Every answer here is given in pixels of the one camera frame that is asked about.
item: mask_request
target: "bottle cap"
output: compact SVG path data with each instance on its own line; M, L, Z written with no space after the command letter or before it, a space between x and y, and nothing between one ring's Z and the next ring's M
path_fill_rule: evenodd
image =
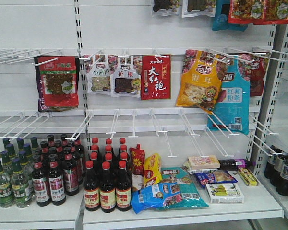
M107 161L103 162L103 163L102 163L102 168L103 168L103 169L109 169L109 168L110 168L110 163L107 162Z

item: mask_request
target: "store shelf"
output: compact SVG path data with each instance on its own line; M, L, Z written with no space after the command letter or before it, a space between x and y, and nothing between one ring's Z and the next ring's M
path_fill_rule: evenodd
M84 230L127 229L137 227L183 225L228 220L261 219L283 217L282 207L270 196L260 184L247 187L240 178L238 184L245 196L244 204L209 204L208 195L200 189L201 198L208 202L209 207L197 210L145 210L135 214L131 209L127 212L114 210L104 213L101 209L95 212L84 211Z

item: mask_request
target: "blue snack bag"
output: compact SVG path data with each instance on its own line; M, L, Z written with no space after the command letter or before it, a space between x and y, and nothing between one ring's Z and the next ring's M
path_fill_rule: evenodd
M213 21L212 30L238 30L245 31L248 28L247 24L231 24L228 23L228 15L230 9L230 0L216 1L216 15Z
M238 70L238 61L231 59L227 73L221 79L222 86L215 105L214 114L232 132L249 133L250 82L244 79ZM209 115L220 129L225 127L212 115ZM208 119L208 128L218 130Z

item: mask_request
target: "red pouch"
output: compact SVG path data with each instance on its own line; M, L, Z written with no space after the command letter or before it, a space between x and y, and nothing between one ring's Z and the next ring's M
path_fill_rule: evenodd
M143 56L141 100L171 98L171 55Z

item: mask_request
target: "yellow package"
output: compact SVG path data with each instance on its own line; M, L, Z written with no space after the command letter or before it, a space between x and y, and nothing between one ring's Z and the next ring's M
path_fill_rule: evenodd
M157 184L161 180L161 157L155 153L144 161L144 187Z
M207 55L207 52L197 51L195 63L189 71L182 74L177 107L197 106L209 114L213 111L222 84L220 76L224 75L220 74L219 66L217 67L220 62Z

